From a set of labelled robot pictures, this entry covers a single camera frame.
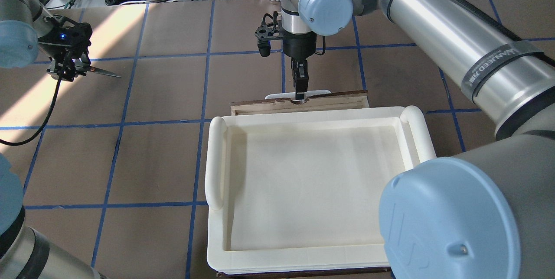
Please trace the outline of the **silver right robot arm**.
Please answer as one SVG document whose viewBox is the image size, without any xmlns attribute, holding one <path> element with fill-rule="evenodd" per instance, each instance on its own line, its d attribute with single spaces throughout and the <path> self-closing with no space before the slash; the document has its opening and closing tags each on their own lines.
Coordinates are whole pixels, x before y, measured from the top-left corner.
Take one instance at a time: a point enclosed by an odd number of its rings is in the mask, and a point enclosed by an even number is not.
<svg viewBox="0 0 555 279">
<path fill-rule="evenodd" d="M 281 0 L 310 31 L 332 0 Z M 437 158 L 380 204 L 395 279 L 554 277 L 554 0 L 349 0 L 373 107 L 422 109 Z"/>
</svg>

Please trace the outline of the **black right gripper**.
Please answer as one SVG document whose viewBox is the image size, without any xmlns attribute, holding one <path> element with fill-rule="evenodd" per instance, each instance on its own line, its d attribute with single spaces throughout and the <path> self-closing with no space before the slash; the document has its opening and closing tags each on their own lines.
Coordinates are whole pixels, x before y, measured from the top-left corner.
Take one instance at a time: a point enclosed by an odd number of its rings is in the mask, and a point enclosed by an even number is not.
<svg viewBox="0 0 555 279">
<path fill-rule="evenodd" d="M 317 50 L 317 34 L 314 32 L 303 34 L 284 32 L 283 37 L 284 54 L 293 58 L 291 60 L 291 70 L 295 89 L 294 99 L 305 99 L 309 86 L 309 74 L 308 62 L 304 60 L 315 54 Z"/>
</svg>

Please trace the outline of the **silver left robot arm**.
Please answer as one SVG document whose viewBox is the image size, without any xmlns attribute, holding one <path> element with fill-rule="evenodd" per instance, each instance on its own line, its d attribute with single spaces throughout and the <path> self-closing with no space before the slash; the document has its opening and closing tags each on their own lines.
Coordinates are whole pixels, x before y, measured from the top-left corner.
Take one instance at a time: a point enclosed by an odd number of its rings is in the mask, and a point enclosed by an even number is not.
<svg viewBox="0 0 555 279">
<path fill-rule="evenodd" d="M 88 48 L 92 28 L 52 14 L 39 0 L 1 0 L 1 67 L 22 68 L 36 61 L 39 51 L 50 59 L 48 74 L 57 82 L 48 113 L 33 135 L 21 141 L 1 141 L 22 146 L 39 137 L 58 99 L 62 81 L 96 72 Z M 1 157 L 1 277 L 3 279 L 103 279 L 104 275 L 55 245 L 26 224 L 23 186 Z"/>
</svg>

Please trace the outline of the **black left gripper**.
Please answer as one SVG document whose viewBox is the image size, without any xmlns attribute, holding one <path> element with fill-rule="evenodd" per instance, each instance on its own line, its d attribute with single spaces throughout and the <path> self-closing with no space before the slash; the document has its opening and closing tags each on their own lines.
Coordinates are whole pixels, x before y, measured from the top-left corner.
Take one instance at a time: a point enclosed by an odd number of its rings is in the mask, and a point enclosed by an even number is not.
<svg viewBox="0 0 555 279">
<path fill-rule="evenodd" d="M 48 74 L 55 80 L 73 81 L 91 72 L 91 25 L 62 15 L 43 16 L 42 22 L 50 28 L 39 37 L 39 48 L 50 59 Z"/>
</svg>

